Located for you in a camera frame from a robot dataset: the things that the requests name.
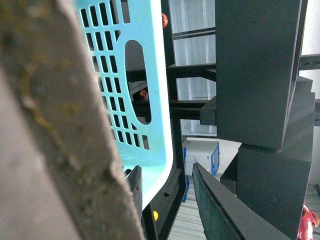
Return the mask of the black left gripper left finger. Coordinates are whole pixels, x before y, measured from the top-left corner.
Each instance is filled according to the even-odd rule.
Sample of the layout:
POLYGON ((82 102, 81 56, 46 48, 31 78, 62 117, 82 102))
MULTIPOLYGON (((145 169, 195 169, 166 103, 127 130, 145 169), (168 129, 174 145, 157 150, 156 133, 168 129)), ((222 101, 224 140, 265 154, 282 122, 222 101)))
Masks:
POLYGON ((142 223, 142 168, 136 165, 133 169, 125 170, 125 178, 128 181, 130 191, 132 192, 133 202, 136 208, 138 219, 142 223))

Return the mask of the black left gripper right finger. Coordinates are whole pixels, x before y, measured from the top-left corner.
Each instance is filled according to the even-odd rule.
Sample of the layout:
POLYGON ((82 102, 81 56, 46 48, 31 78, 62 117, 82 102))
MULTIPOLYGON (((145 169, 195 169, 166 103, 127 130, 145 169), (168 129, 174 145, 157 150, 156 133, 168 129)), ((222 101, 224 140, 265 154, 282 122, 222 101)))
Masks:
POLYGON ((192 178, 206 239, 288 239, 285 234, 247 207, 199 163, 193 165, 192 178))

